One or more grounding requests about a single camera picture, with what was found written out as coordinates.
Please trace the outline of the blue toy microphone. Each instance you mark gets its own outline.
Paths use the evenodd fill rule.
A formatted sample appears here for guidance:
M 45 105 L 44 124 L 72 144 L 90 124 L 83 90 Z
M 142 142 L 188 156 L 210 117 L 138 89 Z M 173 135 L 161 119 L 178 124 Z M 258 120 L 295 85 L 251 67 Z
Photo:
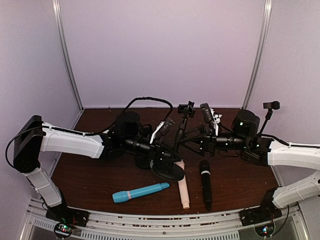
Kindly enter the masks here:
M 119 191 L 112 195 L 112 199 L 114 203 L 124 203 L 135 198 L 161 192 L 162 190 L 167 189 L 169 187 L 170 184 L 168 182 L 163 182 L 133 190 Z

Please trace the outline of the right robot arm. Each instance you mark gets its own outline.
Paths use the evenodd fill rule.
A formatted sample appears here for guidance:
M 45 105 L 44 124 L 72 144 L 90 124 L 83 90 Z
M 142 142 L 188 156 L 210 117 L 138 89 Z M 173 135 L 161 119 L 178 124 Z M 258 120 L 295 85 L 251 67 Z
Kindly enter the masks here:
M 213 109 L 204 107 L 206 125 L 186 131 L 180 141 L 185 148 L 204 156 L 215 151 L 238 151 L 246 162 L 256 166 L 291 166 L 313 169 L 309 177 L 265 193 L 262 205 L 282 209 L 292 203 L 320 193 L 320 146 L 285 142 L 258 130 L 260 118 L 241 109 L 236 113 L 231 129 L 219 131 L 221 123 L 215 120 Z

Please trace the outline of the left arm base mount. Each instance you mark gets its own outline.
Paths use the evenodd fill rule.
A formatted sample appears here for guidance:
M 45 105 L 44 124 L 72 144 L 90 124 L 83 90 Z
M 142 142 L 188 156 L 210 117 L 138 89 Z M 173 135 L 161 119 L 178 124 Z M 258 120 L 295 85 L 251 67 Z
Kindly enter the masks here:
M 53 227 L 53 233 L 59 239 L 65 239 L 70 237 L 78 227 L 86 227 L 89 215 L 90 213 L 86 210 L 47 207 L 45 217 L 57 222 Z

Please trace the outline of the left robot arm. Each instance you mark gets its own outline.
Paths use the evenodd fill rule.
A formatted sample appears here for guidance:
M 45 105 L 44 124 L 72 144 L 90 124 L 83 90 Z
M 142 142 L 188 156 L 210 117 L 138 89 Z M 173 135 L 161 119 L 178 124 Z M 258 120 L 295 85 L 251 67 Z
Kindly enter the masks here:
M 166 181 L 180 181 L 184 170 L 176 163 L 182 158 L 177 150 L 160 140 L 173 121 L 162 121 L 155 130 L 142 125 L 140 115 L 133 111 L 119 114 L 112 125 L 102 132 L 82 132 L 60 128 L 34 115 L 12 139 L 13 168 L 27 177 L 43 198 L 48 211 L 56 218 L 71 216 L 66 200 L 42 168 L 40 152 L 59 152 L 90 157 L 116 159 L 125 152 L 135 155 L 135 164 L 151 169 Z

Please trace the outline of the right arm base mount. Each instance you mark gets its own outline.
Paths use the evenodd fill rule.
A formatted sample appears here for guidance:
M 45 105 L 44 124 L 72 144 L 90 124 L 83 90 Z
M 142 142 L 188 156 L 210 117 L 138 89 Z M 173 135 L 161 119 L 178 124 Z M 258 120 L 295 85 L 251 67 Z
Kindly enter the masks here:
M 253 226 L 255 233 L 266 239 L 276 233 L 275 219 L 282 216 L 282 211 L 272 206 L 246 207 L 239 216 L 243 227 Z

